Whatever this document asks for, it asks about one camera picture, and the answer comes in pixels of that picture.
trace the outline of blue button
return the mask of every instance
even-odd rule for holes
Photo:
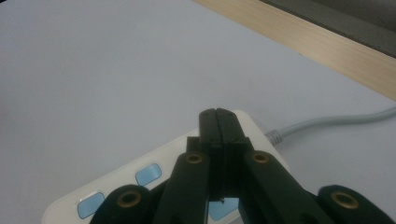
[[[103,195],[103,193],[95,193],[79,203],[77,206],[79,217],[83,219],[94,214],[104,200],[105,196]]]
[[[158,164],[151,164],[150,166],[140,170],[136,173],[136,181],[140,186],[146,186],[152,181],[160,178],[163,173]]]
[[[224,202],[211,202],[209,203],[209,215],[213,220],[219,221],[237,209],[238,204],[239,199],[237,198],[225,198]]]

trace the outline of power strip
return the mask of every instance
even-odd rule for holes
[[[238,117],[245,136],[250,138],[254,148],[271,153],[289,170],[289,166],[276,152],[251,117],[240,110],[233,112]],[[89,224],[92,215],[105,200],[105,197],[114,189],[128,184],[141,185],[148,189],[155,188],[172,174],[178,155],[186,151],[188,136],[198,136],[198,129],[186,133],[118,170],[63,196],[47,208],[42,224]],[[238,199],[234,198],[225,199],[224,202],[209,203],[207,223],[232,222],[239,217],[237,207]]]

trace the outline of white cable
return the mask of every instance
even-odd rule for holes
[[[265,136],[268,138],[271,144],[275,146],[281,143],[283,141],[283,138],[285,138],[286,136],[309,128],[325,125],[362,124],[376,122],[383,119],[389,119],[393,116],[396,116],[396,107],[370,115],[336,116],[321,119],[311,119],[291,125],[279,131],[272,130],[271,132],[266,133]]]

